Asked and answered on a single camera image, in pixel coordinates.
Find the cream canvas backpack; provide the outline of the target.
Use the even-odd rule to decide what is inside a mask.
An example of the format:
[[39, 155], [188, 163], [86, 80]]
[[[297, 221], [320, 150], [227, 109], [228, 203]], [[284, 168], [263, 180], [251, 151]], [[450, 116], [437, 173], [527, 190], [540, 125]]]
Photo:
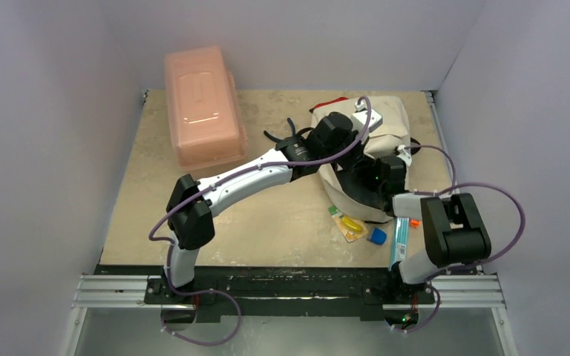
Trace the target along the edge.
[[398, 146], [412, 144], [404, 104], [397, 96], [369, 99], [373, 116], [357, 99], [343, 99], [311, 109], [309, 127], [283, 139], [266, 133], [276, 150], [295, 162], [292, 178], [317, 173], [333, 205], [366, 223], [393, 219], [393, 197], [406, 192], [409, 156]]

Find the banana eraser blister pack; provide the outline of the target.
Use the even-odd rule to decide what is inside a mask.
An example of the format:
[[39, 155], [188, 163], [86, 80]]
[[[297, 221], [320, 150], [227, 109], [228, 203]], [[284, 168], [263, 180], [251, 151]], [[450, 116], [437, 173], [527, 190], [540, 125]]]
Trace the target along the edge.
[[363, 221], [347, 216], [334, 205], [328, 208], [328, 212], [348, 243], [352, 243], [369, 234], [367, 226]]

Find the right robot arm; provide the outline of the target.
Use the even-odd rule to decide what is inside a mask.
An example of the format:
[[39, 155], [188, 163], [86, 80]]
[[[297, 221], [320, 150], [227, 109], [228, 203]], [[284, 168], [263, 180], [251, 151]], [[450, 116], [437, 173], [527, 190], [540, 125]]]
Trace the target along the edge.
[[404, 302], [442, 269], [489, 257], [491, 241], [474, 198], [470, 194], [440, 197], [409, 192], [405, 188], [407, 163], [397, 156], [363, 158], [348, 170], [357, 184], [374, 193], [380, 209], [392, 217], [422, 223], [424, 249], [397, 262], [387, 281], [389, 296]]

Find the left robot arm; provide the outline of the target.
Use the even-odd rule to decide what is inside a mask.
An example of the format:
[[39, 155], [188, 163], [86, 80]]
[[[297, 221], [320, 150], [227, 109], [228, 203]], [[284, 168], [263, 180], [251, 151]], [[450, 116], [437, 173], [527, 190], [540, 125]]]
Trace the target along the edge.
[[173, 303], [189, 299], [197, 255], [214, 238], [215, 217], [267, 188], [314, 174], [348, 154], [359, 155], [382, 121], [372, 109], [349, 117], [330, 113], [307, 137], [295, 133], [249, 163], [201, 181], [189, 174], [179, 178], [166, 206], [172, 236], [163, 294]]

